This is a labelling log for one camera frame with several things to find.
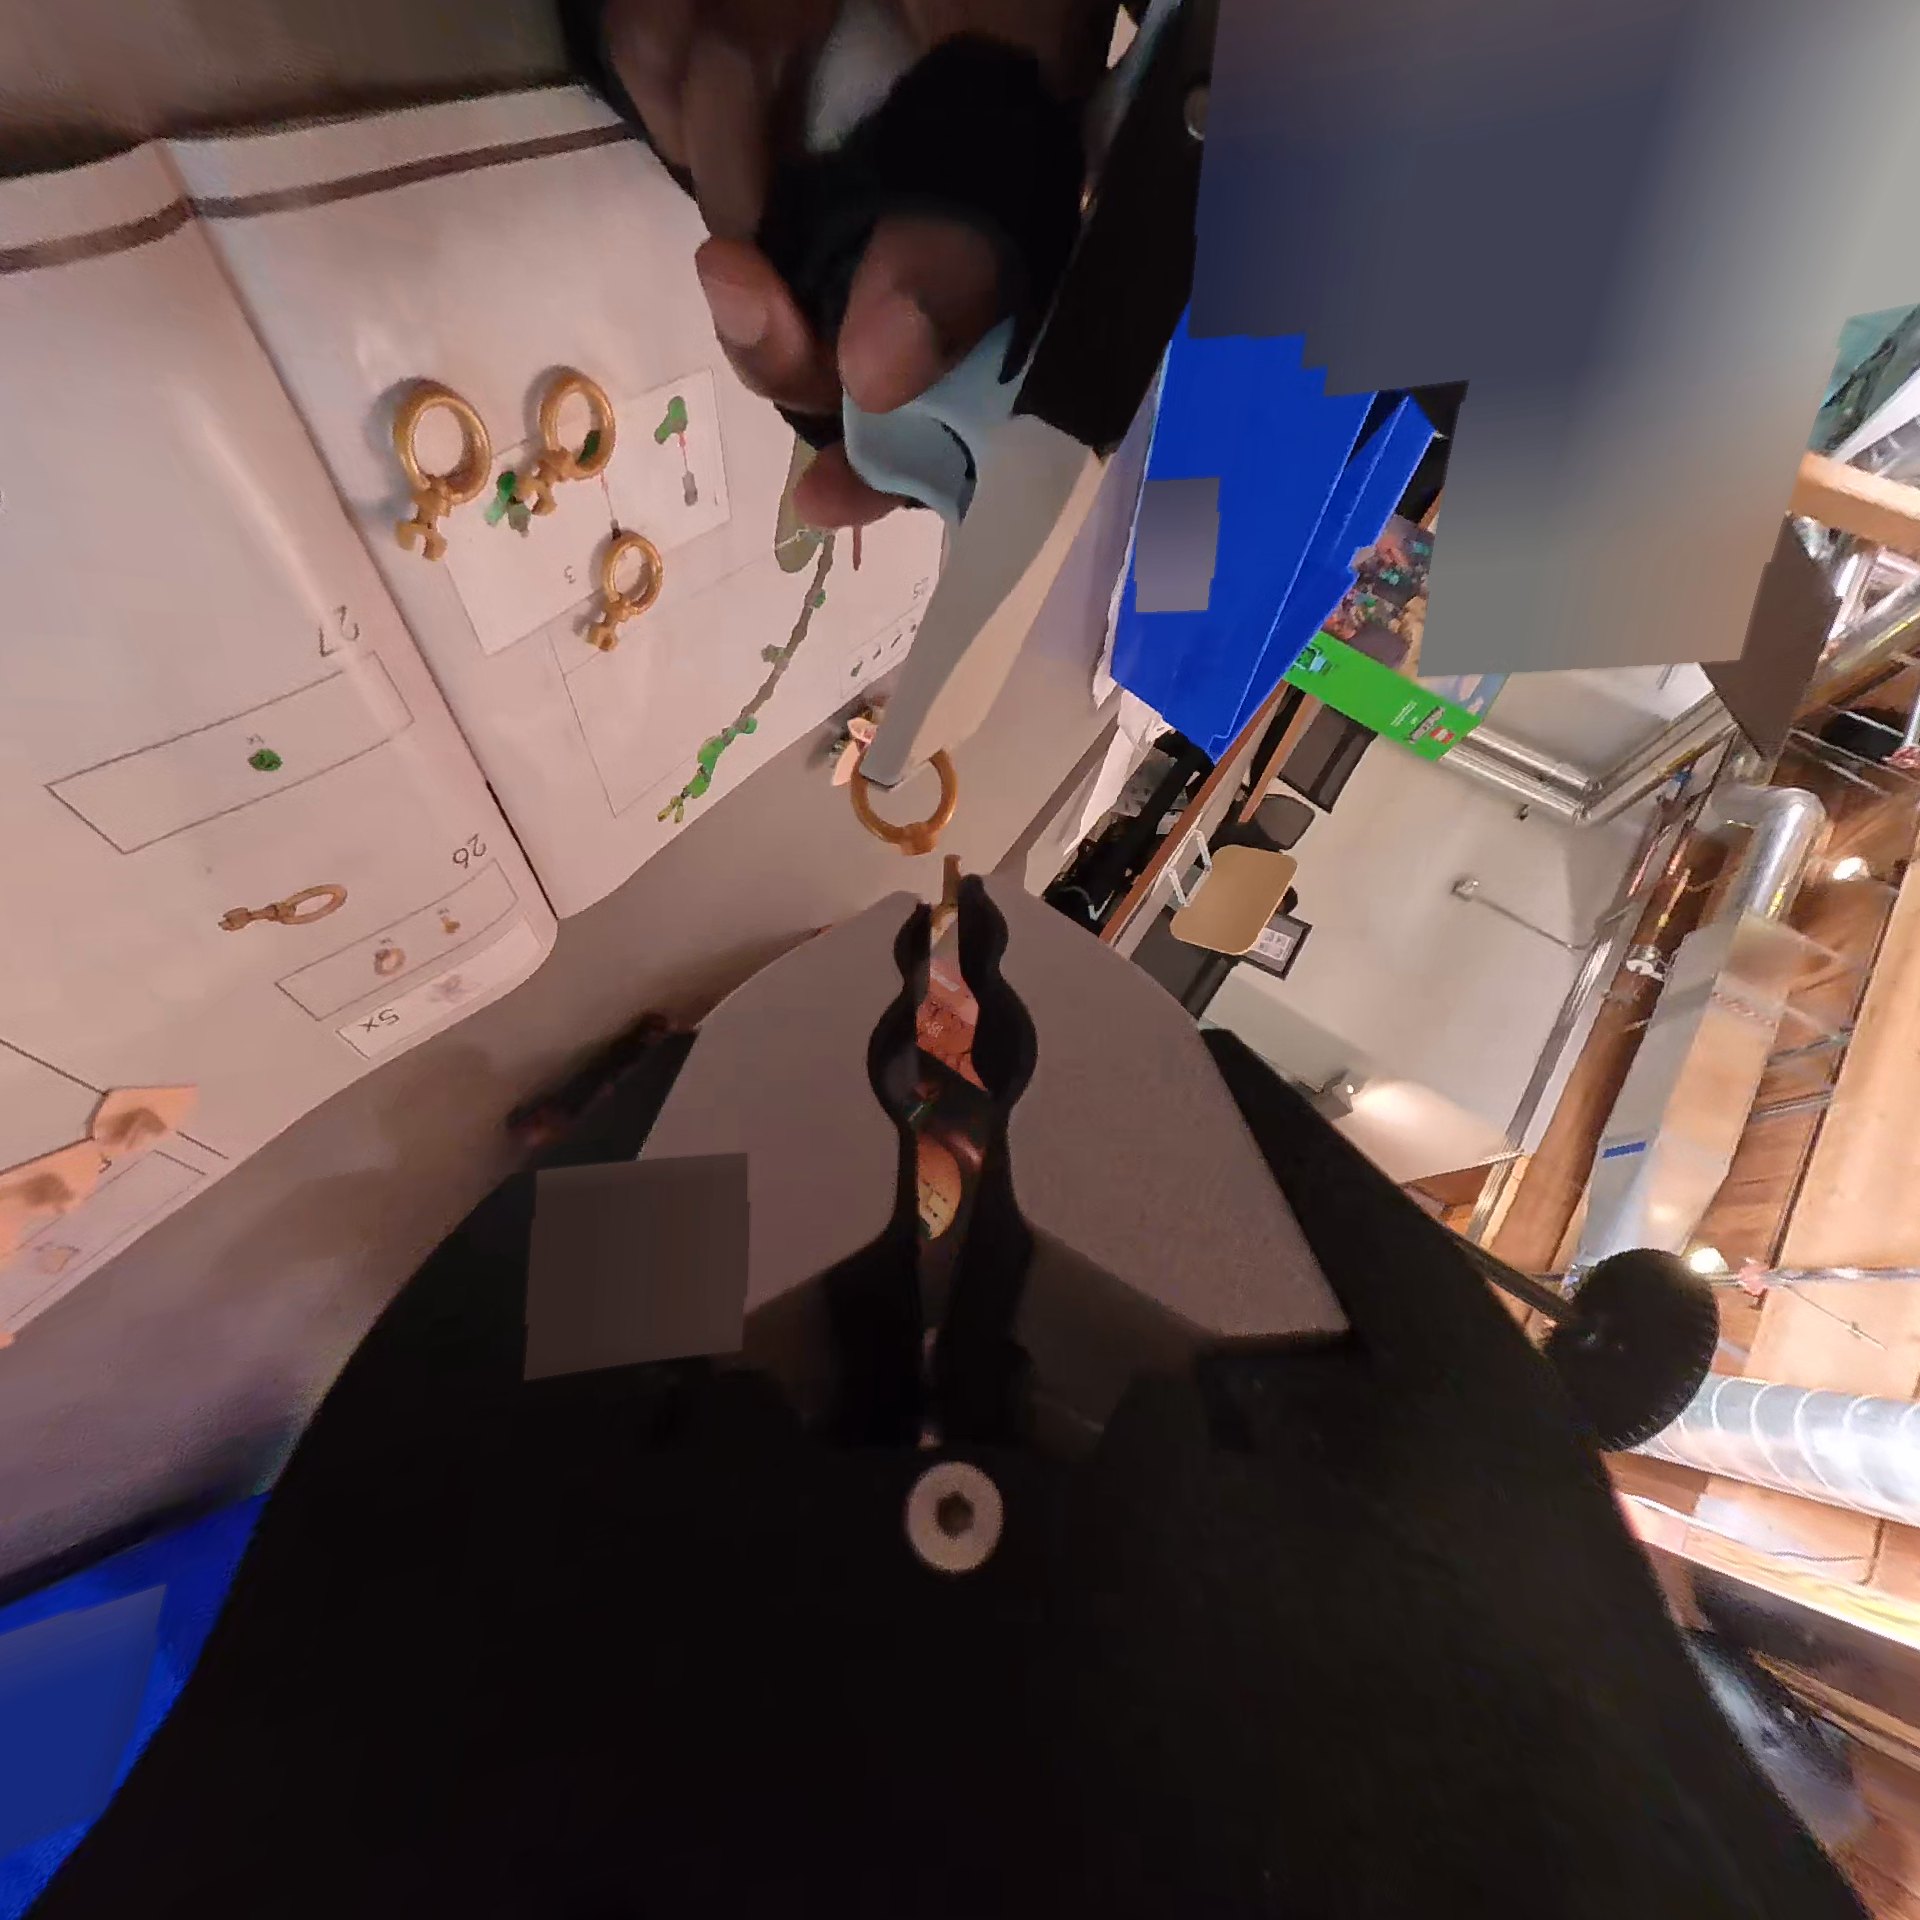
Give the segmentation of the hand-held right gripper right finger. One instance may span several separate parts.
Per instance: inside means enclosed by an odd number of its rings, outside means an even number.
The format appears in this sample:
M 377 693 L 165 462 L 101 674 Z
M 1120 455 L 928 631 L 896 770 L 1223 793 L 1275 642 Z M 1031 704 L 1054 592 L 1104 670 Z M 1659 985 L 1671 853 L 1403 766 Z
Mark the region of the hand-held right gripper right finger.
M 958 887 L 990 1099 L 933 1392 L 953 1440 L 1093 1445 L 1143 1381 L 1351 1335 L 1195 1022 L 1017 882 Z

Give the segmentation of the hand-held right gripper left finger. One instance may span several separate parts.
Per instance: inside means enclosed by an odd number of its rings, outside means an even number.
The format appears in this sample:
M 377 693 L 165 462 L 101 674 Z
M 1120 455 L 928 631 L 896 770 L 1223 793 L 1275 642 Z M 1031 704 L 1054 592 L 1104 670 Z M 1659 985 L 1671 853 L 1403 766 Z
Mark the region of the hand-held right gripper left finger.
M 741 1358 L 830 1438 L 919 1445 L 928 1415 L 917 1008 L 930 910 L 830 926 L 693 1038 L 640 1166 L 642 1355 Z

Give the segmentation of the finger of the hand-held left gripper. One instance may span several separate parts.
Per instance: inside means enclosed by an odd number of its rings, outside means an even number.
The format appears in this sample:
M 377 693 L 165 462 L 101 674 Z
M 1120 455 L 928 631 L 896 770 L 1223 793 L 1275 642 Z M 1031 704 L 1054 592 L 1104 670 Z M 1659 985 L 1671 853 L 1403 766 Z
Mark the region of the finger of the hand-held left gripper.
M 869 747 L 898 786 L 992 713 L 1088 521 L 1106 457 L 1051 423 L 1003 423 Z

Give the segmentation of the grey desk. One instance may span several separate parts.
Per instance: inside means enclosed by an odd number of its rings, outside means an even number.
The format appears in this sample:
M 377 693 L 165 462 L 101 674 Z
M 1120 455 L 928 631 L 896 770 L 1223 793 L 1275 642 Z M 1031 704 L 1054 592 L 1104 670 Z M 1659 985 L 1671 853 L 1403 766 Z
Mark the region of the grey desk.
M 411 32 L 443 39 L 441 101 L 407 103 L 400 87 L 375 87 L 375 112 L 325 114 L 290 94 L 261 94 L 254 110 L 272 119 L 265 133 L 498 91 L 585 89 L 663 165 L 704 224 L 690 176 L 661 158 L 617 80 L 608 7 L 583 5 L 583 50 L 567 55 L 565 80 L 519 85 L 469 46 L 469 27 L 517 18 L 517 32 L 555 39 L 569 27 L 567 5 L 208 11 L 217 27 L 293 37 L 363 27 L 370 48 Z M 119 158 L 165 139 L 251 135 L 263 130 L 171 128 L 158 137 L 146 128 Z M 880 514 L 841 455 L 823 453 L 816 471 L 793 480 L 791 512 L 818 535 L 853 537 L 910 510 Z M 843 713 L 894 693 L 903 665 L 763 763 L 613 894 L 565 919 L 553 951 L 519 987 L 295 1120 L 5 1344 L 5 1577 L 149 1515 L 270 1481 L 377 1310 L 491 1186 L 505 1157 L 498 1122 L 512 1104 L 638 1015 L 697 1015 L 816 928 L 937 880 L 933 859 L 905 859 L 864 834 L 830 779 Z

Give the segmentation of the person's left hand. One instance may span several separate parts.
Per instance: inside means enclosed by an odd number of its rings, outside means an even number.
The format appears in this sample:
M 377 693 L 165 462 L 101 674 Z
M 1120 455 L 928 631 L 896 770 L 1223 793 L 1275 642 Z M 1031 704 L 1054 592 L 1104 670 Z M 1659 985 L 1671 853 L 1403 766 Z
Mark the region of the person's left hand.
M 1001 261 L 969 224 L 919 213 L 878 222 L 830 341 L 757 249 L 791 82 L 839 11 L 805 2 L 608 7 L 615 75 L 661 158 L 690 176 L 709 229 L 695 267 L 713 334 L 743 386 L 805 418 L 839 418 L 843 398 L 891 414 L 1001 322 Z

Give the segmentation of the blue box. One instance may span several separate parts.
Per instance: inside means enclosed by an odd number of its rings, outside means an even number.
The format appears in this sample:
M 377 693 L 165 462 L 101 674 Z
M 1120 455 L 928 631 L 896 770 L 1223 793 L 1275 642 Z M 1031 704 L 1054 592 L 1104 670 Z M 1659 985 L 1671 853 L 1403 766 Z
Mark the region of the blue box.
M 2 1915 L 25 1915 L 199 1664 L 263 1497 L 46 1577 L 2 1609 Z
M 1173 334 L 1111 679 L 1209 757 L 1285 681 L 1433 443 L 1399 391 L 1328 391 L 1296 336 Z

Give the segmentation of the beige chair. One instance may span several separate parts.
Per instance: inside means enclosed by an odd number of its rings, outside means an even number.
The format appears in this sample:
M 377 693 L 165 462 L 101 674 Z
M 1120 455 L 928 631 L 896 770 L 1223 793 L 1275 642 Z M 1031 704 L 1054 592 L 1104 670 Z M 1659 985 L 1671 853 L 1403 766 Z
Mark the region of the beige chair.
M 1198 878 L 1175 889 L 1168 937 L 1189 960 L 1189 992 L 1259 946 L 1273 921 L 1298 903 L 1298 857 L 1285 848 L 1234 843 L 1207 859 Z

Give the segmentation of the green box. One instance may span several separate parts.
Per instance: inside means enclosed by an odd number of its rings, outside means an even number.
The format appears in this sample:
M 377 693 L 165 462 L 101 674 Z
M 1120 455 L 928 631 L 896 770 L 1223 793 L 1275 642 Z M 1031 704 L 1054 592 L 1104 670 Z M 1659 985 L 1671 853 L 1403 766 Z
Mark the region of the green box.
M 1353 640 L 1319 631 L 1282 683 L 1426 761 L 1440 761 L 1481 727 L 1506 674 L 1417 679 L 1376 656 L 1397 640 L 1392 631 L 1376 629 L 1362 629 Z

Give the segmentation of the black round knob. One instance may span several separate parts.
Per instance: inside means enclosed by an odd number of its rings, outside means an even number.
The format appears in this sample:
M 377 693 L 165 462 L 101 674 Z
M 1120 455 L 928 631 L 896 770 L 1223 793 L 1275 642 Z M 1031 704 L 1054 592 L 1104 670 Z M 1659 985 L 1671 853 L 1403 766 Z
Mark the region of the black round knob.
M 1461 1232 L 1449 1237 L 1490 1285 L 1547 1321 L 1541 1353 L 1600 1451 L 1630 1451 L 1659 1435 L 1705 1383 L 1719 1310 L 1682 1257 L 1623 1250 L 1563 1291 Z

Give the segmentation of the building instruction booklet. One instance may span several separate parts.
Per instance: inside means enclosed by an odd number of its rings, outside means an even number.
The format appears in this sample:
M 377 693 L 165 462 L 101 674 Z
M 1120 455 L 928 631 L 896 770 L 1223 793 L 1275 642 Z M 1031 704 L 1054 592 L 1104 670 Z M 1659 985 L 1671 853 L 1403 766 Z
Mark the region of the building instruction booklet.
M 901 665 L 581 87 L 5 181 L 5 1344 Z

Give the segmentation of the silver duct pipe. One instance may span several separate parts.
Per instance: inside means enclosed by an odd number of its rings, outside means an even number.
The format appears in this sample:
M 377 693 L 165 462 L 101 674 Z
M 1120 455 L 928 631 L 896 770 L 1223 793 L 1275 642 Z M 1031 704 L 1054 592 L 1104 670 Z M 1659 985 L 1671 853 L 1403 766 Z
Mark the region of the silver duct pipe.
M 1682 1255 L 1735 1161 L 1808 969 L 1790 923 L 1831 832 L 1801 786 L 1728 784 L 1701 830 L 1733 850 L 1717 907 L 1675 949 L 1600 1134 L 1573 1269 L 1630 1250 Z
M 1883 1518 L 1918 1509 L 1918 1406 L 1710 1374 L 1634 1451 Z

